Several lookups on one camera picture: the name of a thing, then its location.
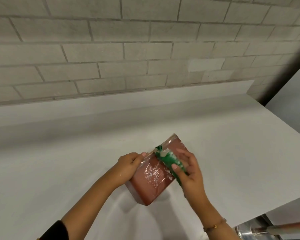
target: green sponge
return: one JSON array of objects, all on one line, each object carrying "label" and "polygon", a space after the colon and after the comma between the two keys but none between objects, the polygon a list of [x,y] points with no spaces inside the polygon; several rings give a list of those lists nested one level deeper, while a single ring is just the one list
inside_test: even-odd
[{"label": "green sponge", "polygon": [[187,175],[185,167],[183,166],[182,162],[176,157],[176,155],[170,149],[162,149],[162,146],[159,145],[155,148],[154,151],[156,157],[164,163],[164,165],[170,170],[171,174],[176,178],[179,185],[181,186],[181,181],[178,175],[173,171],[172,164],[178,165]]}]

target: hand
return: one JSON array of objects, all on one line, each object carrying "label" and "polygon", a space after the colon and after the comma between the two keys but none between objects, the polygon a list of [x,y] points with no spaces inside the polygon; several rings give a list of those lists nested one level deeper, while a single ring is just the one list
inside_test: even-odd
[{"label": "hand", "polygon": [[205,202],[209,202],[204,191],[202,173],[198,161],[192,153],[181,149],[177,149],[177,151],[185,156],[184,160],[188,164],[188,166],[185,164],[185,169],[189,176],[187,176],[176,164],[172,164],[172,169],[180,178],[184,196],[188,200],[192,209],[198,215],[200,214],[200,211],[203,210],[202,205]]},{"label": "hand", "polygon": [[106,173],[113,186],[118,188],[130,180],[145,156],[145,152],[141,154],[132,152],[119,157],[118,162]]}]

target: transparent food container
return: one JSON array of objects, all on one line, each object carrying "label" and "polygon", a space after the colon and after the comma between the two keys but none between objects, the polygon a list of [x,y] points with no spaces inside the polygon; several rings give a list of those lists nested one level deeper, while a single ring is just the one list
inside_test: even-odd
[{"label": "transparent food container", "polygon": [[[184,159],[184,155],[178,153],[176,149],[187,149],[176,134],[173,134],[161,145],[163,150],[170,149],[179,160]],[[169,169],[158,160],[152,151],[144,158],[132,179],[126,182],[126,186],[136,202],[148,206],[174,179]]]}]

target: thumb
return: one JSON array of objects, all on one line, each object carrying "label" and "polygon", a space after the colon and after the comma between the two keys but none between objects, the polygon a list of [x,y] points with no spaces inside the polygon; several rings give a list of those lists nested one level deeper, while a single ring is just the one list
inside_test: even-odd
[{"label": "thumb", "polygon": [[188,180],[188,176],[184,173],[184,171],[178,165],[172,164],[171,167],[172,167],[173,171],[176,173],[176,175],[178,175],[178,177],[180,178],[180,181],[182,184]]},{"label": "thumb", "polygon": [[141,154],[139,154],[132,162],[132,164],[137,168],[140,163],[144,160],[145,156],[146,156],[146,152],[143,152]]}]

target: person's left hand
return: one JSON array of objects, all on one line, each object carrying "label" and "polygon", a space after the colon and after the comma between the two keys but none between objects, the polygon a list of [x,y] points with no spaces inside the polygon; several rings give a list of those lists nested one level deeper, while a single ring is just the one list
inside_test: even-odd
[{"label": "person's left hand", "polygon": [[145,156],[145,152],[131,152],[119,157],[118,162],[107,172],[116,188],[132,178]]}]

